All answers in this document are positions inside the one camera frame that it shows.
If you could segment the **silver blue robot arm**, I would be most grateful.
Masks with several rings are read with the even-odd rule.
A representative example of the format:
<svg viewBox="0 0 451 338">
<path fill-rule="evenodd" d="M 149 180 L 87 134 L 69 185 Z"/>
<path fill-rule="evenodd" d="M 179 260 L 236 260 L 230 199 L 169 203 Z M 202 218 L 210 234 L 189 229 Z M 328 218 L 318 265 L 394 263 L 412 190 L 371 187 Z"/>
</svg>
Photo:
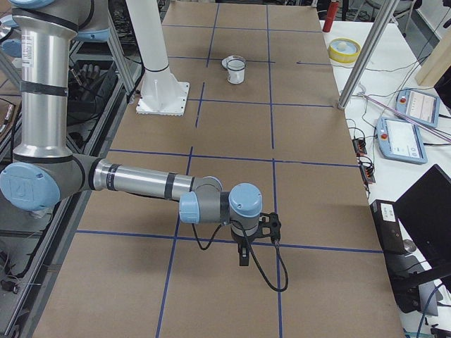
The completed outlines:
<svg viewBox="0 0 451 338">
<path fill-rule="evenodd" d="M 14 206 L 40 211 L 85 190 L 126 192 L 176 201 L 181 221 L 229 225 L 240 265 L 255 259 L 262 237 L 261 192 L 242 183 L 229 192 L 215 177 L 132 168 L 74 154 L 66 146 L 70 42 L 109 38 L 106 1 L 13 1 L 21 31 L 22 137 L 1 172 L 1 191 Z"/>
</svg>

